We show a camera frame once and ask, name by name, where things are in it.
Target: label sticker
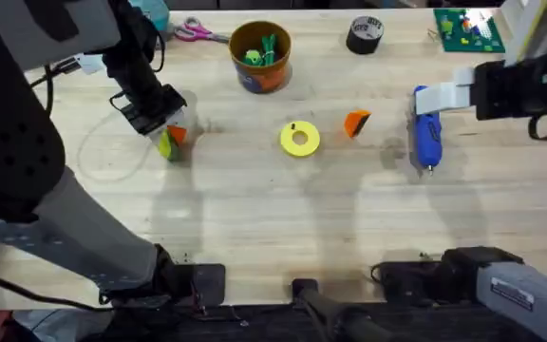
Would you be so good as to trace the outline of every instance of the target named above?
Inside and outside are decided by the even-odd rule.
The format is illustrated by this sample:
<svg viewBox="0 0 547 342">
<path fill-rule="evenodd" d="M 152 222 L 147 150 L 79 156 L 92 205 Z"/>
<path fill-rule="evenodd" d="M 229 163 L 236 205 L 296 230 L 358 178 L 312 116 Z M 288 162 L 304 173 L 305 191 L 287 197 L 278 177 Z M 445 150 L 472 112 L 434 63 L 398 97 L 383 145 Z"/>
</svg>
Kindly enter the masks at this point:
<svg viewBox="0 0 547 342">
<path fill-rule="evenodd" d="M 536 299 L 532 294 L 495 277 L 491 277 L 491 292 L 520 305 L 528 311 L 533 310 L 533 305 L 536 302 Z"/>
</svg>

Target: cylindrical container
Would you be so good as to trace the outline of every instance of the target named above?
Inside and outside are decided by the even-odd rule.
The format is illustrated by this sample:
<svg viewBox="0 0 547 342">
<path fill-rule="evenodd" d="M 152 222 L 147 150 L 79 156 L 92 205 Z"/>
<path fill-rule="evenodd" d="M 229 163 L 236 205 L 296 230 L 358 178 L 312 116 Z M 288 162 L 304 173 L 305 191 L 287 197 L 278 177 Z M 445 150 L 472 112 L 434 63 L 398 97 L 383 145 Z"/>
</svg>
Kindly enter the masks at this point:
<svg viewBox="0 0 547 342">
<path fill-rule="evenodd" d="M 270 66 L 249 66 L 243 62 L 249 49 L 263 51 L 261 38 L 275 34 L 274 60 Z M 291 55 L 291 36 L 277 24 L 257 21 L 237 28 L 229 41 L 229 50 L 242 85 L 253 93 L 275 90 L 284 83 Z"/>
</svg>

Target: orange object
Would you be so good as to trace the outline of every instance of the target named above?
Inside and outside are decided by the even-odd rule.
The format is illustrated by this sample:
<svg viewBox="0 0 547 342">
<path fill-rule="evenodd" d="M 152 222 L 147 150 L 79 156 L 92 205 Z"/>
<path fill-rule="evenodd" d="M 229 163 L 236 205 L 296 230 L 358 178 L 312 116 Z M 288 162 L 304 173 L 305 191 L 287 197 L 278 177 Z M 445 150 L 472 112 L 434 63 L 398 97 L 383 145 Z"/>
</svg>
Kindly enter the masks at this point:
<svg viewBox="0 0 547 342">
<path fill-rule="evenodd" d="M 170 136 L 175 139 L 177 145 L 181 145 L 182 141 L 185 139 L 187 130 L 178 126 L 168 126 L 168 133 L 170 133 Z"/>
<path fill-rule="evenodd" d="M 348 114 L 344 127 L 346 128 L 346 133 L 350 138 L 353 138 L 360 133 L 360 130 L 367 122 L 369 116 L 370 112 L 364 109 L 352 111 Z"/>
</svg>

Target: yellow block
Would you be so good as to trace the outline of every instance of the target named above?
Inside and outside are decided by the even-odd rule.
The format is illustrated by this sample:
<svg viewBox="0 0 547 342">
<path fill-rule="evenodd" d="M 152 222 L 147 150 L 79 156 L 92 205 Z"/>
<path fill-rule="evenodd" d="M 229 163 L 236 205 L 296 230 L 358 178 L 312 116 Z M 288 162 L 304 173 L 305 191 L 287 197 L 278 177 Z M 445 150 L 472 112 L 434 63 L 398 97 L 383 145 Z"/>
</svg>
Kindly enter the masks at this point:
<svg viewBox="0 0 547 342">
<path fill-rule="evenodd" d="M 307 138 L 305 143 L 298 144 L 292 140 L 292 137 L 297 133 L 305 134 Z M 291 156 L 307 157 L 315 152 L 320 145 L 320 133 L 313 124 L 308 122 L 288 123 L 280 133 L 280 144 Z"/>
</svg>

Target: wooden table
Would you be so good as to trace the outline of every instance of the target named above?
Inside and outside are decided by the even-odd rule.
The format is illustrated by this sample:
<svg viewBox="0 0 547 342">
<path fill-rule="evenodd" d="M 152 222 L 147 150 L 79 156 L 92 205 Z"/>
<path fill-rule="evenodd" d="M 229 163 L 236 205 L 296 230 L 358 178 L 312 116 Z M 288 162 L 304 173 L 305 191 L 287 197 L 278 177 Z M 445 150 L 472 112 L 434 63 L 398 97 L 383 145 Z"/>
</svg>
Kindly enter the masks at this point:
<svg viewBox="0 0 547 342">
<path fill-rule="evenodd" d="M 364 14 L 386 31 L 375 54 L 357 56 L 345 39 L 351 19 Z M 457 246 L 498 246 L 547 275 L 547 142 L 529 140 L 524 120 L 479 123 L 473 109 L 444 113 L 444 158 L 434 176 L 420 177 L 410 162 L 413 88 L 499 56 L 444 53 L 427 35 L 435 28 L 431 9 L 174 12 L 172 19 L 187 15 L 226 34 L 254 19 L 286 28 L 288 84 L 251 94 L 224 45 L 172 42 L 159 78 L 185 97 L 202 130 L 177 164 L 109 106 L 118 88 L 104 72 L 57 78 L 52 120 L 79 181 L 129 229 L 179 262 L 227 266 L 227 303 L 287 302 L 296 277 L 318 278 L 326 295 L 375 300 L 381 294 L 369 265 Z M 356 108 L 373 114 L 351 140 L 342 126 Z M 280 149 L 278 133 L 292 120 L 320 130 L 314 156 L 294 159 Z M 11 248 L 0 247 L 0 276 L 39 294 L 97 303 L 91 282 Z M 41 307 L 0 290 L 0 308 Z"/>
</svg>

